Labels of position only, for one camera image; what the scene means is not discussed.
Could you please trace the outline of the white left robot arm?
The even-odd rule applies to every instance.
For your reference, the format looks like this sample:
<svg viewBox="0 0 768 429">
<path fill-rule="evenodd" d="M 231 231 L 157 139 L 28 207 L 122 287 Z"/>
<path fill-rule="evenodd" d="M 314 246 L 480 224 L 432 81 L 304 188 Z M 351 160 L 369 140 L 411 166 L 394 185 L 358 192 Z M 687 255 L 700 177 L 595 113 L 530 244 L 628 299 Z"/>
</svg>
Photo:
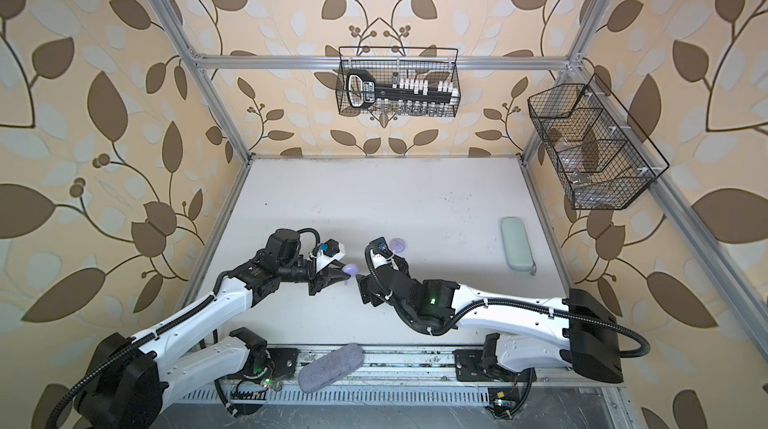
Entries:
<svg viewBox="0 0 768 429">
<path fill-rule="evenodd" d="M 278 229 L 264 248 L 217 276 L 213 289 L 167 319 L 125 337 L 113 333 L 96 347 L 83 378 L 53 406 L 48 428 L 76 410 L 94 428 L 148 428 L 182 396 L 252 364 L 265 341 L 239 328 L 203 349 L 196 346 L 245 313 L 281 283 L 304 283 L 310 295 L 349 279 L 345 248 L 317 239 L 302 256 L 305 229 Z"/>
</svg>

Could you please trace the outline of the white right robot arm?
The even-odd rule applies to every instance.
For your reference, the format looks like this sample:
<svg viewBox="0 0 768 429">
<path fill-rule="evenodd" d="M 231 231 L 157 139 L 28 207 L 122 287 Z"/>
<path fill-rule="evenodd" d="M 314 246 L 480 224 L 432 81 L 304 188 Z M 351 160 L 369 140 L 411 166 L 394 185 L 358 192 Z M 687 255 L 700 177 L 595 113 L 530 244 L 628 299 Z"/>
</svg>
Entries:
<svg viewBox="0 0 768 429">
<path fill-rule="evenodd" d="M 644 336 L 619 325 L 583 290 L 572 289 L 564 298 L 517 299 L 453 281 L 418 281 L 390 264 L 356 280 L 363 303 L 389 305 L 419 334 L 488 331 L 487 360 L 511 372 L 570 368 L 584 378 L 618 384 L 623 360 L 651 350 Z"/>
</svg>

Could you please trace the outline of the purple round charging case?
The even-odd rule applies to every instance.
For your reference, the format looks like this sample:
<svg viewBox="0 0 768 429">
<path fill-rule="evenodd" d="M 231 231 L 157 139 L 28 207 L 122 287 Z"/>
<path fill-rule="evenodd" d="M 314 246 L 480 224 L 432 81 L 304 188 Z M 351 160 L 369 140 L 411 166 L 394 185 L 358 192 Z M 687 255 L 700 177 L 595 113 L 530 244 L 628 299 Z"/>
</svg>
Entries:
<svg viewBox="0 0 768 429">
<path fill-rule="evenodd" d="M 359 267 L 356 264 L 345 264 L 342 267 L 342 271 L 350 277 L 354 277 L 360 272 Z"/>
</svg>

